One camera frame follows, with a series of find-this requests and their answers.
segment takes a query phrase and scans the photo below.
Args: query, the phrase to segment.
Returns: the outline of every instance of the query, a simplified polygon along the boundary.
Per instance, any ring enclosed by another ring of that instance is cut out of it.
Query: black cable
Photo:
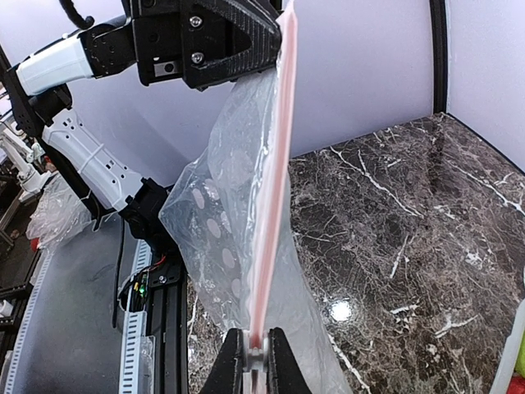
[[[83,18],[75,8],[72,0],[59,0],[62,9],[66,13],[67,17],[73,24],[81,30],[87,30],[95,23],[95,19],[92,16]]]
[[[116,312],[118,310],[118,278],[121,275],[122,255],[124,254],[124,236],[126,235],[126,221],[124,220],[124,218],[121,218],[121,220],[121,246],[119,247],[118,257],[116,258],[115,281],[113,282],[113,328],[116,328]]]

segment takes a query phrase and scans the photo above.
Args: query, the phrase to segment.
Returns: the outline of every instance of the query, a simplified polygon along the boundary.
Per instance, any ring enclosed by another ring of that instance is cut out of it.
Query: white wall
[[[448,111],[525,170],[525,2],[449,0]]]
[[[122,13],[119,0],[75,4],[98,22]],[[296,8],[300,55],[293,154],[431,113],[428,1],[297,0]],[[0,1],[0,42],[12,62],[73,29],[58,0]],[[164,184],[202,152],[231,88],[201,94],[172,81],[146,89],[134,67],[69,86],[75,109],[92,132],[120,160]]]

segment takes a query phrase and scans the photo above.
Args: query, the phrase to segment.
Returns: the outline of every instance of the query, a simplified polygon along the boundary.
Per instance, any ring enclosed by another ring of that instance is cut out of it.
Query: clear plastic bag
[[[39,248],[54,250],[91,223],[91,213],[59,174],[49,182],[31,215],[25,234],[39,238]]]
[[[285,85],[280,83],[282,77],[283,70],[278,69],[237,82],[213,127],[208,149],[183,171],[160,214],[180,247],[199,299],[223,332],[249,329],[253,322],[249,310],[253,293],[259,290],[257,284],[254,288],[255,278],[260,276],[257,243],[268,229],[267,223],[260,223],[267,215],[258,209],[268,208],[261,198],[271,194],[265,190],[264,177],[269,163],[281,165],[283,171],[286,165],[270,160],[282,142],[276,136],[276,114],[279,108],[290,108],[282,106],[279,96]],[[264,329],[285,331],[313,393],[347,393],[348,383],[295,251],[288,181],[282,186],[284,204]]]

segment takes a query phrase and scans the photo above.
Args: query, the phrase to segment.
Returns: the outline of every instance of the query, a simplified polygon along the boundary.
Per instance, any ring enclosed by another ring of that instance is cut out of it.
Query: screw
[[[189,24],[194,29],[197,29],[198,27],[200,27],[202,23],[203,23],[203,19],[201,17],[199,17],[199,16],[192,16],[189,19]]]
[[[191,61],[195,64],[200,64],[204,60],[204,53],[196,52],[191,55]]]

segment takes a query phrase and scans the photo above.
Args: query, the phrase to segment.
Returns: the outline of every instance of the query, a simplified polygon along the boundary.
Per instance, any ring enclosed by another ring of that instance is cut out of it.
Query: dark marble countertop
[[[525,176],[446,115],[293,159],[304,275],[354,392],[485,393],[525,296]],[[198,392],[221,334],[189,293]]]

